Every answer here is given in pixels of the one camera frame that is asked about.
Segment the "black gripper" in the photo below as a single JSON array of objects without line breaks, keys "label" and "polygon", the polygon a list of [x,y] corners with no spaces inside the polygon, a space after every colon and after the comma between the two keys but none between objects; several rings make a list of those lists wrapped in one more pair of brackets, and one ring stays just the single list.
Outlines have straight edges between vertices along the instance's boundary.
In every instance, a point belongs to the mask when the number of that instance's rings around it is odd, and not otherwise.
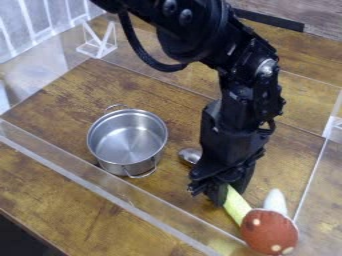
[{"label": "black gripper", "polygon": [[239,194],[244,193],[271,134],[272,129],[228,127],[222,120],[220,101],[207,104],[200,122],[202,156],[188,174],[192,195],[204,193],[214,205],[222,206],[228,184]]}]

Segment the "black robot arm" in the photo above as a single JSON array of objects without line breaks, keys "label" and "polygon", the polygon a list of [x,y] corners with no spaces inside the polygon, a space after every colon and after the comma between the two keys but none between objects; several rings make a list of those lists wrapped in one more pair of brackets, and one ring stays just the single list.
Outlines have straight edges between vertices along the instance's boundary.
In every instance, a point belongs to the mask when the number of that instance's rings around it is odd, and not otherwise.
[{"label": "black robot arm", "polygon": [[130,45],[162,72],[200,62],[218,72],[222,96],[202,111],[202,156],[188,190],[215,205],[243,192],[283,114],[275,48],[236,18],[224,0],[89,0],[119,16]]}]

